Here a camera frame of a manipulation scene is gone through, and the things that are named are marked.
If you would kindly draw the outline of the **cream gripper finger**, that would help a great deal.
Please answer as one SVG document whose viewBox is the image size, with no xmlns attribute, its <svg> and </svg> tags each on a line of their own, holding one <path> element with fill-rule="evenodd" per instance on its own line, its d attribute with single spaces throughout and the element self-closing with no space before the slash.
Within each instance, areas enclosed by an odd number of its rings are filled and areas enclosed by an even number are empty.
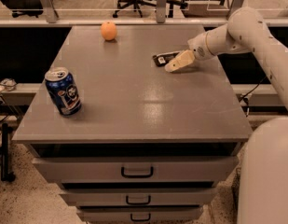
<svg viewBox="0 0 288 224">
<path fill-rule="evenodd" d="M 176 70 L 178 70 L 180 68 L 180 64 L 179 64 L 179 61 L 174 58 L 172 60 L 170 60 L 166 65 L 165 65 L 165 71 L 166 72 L 174 72 Z"/>
</svg>

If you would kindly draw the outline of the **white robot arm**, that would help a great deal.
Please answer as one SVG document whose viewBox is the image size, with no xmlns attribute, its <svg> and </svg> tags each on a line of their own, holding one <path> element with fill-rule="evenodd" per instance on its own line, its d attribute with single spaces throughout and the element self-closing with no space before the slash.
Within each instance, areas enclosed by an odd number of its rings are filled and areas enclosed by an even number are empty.
<svg viewBox="0 0 288 224">
<path fill-rule="evenodd" d="M 255 9 L 237 9 L 226 24 L 190 39 L 188 46 L 165 65 L 166 71 L 218 54 L 250 51 L 288 110 L 288 48 Z M 237 224 L 288 224 L 288 116 L 263 123 L 246 144 Z"/>
</svg>

